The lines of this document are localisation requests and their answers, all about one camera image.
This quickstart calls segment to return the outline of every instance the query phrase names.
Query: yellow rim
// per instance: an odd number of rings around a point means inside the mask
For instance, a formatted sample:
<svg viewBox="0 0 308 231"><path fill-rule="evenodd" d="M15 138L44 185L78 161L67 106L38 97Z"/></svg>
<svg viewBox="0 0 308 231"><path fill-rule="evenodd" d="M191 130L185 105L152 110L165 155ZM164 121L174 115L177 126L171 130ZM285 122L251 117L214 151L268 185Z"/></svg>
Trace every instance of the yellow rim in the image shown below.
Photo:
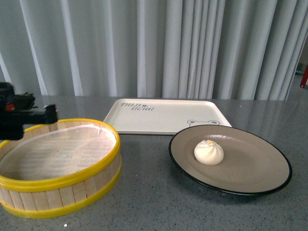
<svg viewBox="0 0 308 231"><path fill-rule="evenodd" d="M84 181L100 171L104 170L108 165L110 165L113 160L116 158L116 155L118 154L120 150L120 137L117 131L110 125L94 119L63 119L59 120L58 123L65 123L65 122L91 122L91 123L98 123L102 124L106 127L108 127L116 138L116 144L114 148L111 150L111 152L102 160L95 163L94 165L85 168L79 172L64 176L64 177L58 177L48 180L13 180L4 176L0 175L0 187L3 187L7 190L17 191L17 192L26 192L26 193L32 193L32 192L41 192L41 191L49 191L49 190L55 190L63 187L67 187L73 184L77 184L81 181ZM25 132L30 132L34 129L43 127L46 125L36 125L31 128L25 129ZM0 148L2 148L4 145L6 145L9 141L3 141L0 143Z"/></svg>
<svg viewBox="0 0 308 231"><path fill-rule="evenodd" d="M72 205L68 205L63 208L57 208L53 210L44 210L44 211L25 211L25 210L12 208L8 206L7 204L5 204L1 199L0 199L0 202L2 203L2 206L5 210L7 210L8 212L16 216L23 217L23 218L44 219L44 218L55 218L55 217L63 216L69 213L76 212L82 208L85 208L93 204L95 201L100 199L102 196L104 196L109 190L112 189L112 187L115 185L115 183L119 179L121 168L122 168L122 159L121 159L120 167L117 173L105 187L103 187L101 190L99 190L97 193L93 194L92 196L88 197L87 199L77 202Z"/></svg>

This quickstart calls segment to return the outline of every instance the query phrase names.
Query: red object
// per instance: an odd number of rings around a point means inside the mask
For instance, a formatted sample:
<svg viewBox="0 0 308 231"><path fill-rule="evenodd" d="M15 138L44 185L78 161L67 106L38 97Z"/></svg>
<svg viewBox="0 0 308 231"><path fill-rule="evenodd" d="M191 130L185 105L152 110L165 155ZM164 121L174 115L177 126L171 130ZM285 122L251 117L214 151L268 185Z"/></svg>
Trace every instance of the red object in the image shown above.
<svg viewBox="0 0 308 231"><path fill-rule="evenodd" d="M306 66L302 81L300 82L300 87L304 88L306 83L307 83L307 79L308 79L308 65Z"/></svg>
<svg viewBox="0 0 308 231"><path fill-rule="evenodd" d="M6 105L6 111L11 112L15 110L15 105L14 103L9 103Z"/></svg>

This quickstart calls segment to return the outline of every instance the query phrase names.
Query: plate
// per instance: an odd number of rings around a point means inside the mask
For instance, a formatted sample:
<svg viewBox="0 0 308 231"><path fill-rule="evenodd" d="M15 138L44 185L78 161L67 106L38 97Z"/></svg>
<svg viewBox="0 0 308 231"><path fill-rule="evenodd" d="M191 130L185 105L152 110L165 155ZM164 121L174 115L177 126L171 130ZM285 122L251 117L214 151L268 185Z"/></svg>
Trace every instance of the plate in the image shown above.
<svg viewBox="0 0 308 231"><path fill-rule="evenodd" d="M193 100L120 99L104 122L119 134L175 135L202 124L231 127L214 103Z"/></svg>
<svg viewBox="0 0 308 231"><path fill-rule="evenodd" d="M194 157L195 146L212 140L224 150L215 166ZM286 186L292 177L288 159L275 146L249 132L226 126L200 125L178 132L170 141L175 165L198 183L226 193L270 194Z"/></svg>

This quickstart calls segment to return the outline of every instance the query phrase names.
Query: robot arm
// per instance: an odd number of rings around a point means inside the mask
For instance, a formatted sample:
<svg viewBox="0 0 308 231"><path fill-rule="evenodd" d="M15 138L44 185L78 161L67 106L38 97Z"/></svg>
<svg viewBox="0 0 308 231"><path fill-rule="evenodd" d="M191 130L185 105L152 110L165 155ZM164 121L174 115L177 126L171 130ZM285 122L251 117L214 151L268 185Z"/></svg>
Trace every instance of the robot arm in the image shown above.
<svg viewBox="0 0 308 231"><path fill-rule="evenodd" d="M0 140L20 140L24 124L53 124L58 121L54 104L44 111L33 110L32 94L15 95L10 83L0 82Z"/></svg>

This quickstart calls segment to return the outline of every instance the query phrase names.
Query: gray plate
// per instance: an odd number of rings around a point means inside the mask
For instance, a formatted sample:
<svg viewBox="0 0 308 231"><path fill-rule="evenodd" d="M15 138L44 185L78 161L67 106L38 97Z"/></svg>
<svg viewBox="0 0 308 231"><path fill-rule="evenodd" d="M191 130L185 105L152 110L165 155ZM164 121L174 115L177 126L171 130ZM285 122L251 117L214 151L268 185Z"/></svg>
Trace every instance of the gray plate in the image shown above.
<svg viewBox="0 0 308 231"><path fill-rule="evenodd" d="M224 159L215 166L199 163L194 148L202 140L217 142ZM200 125L178 132L170 141L173 162L195 181L226 193L261 195L276 192L292 177L287 158L272 144L249 132Z"/></svg>

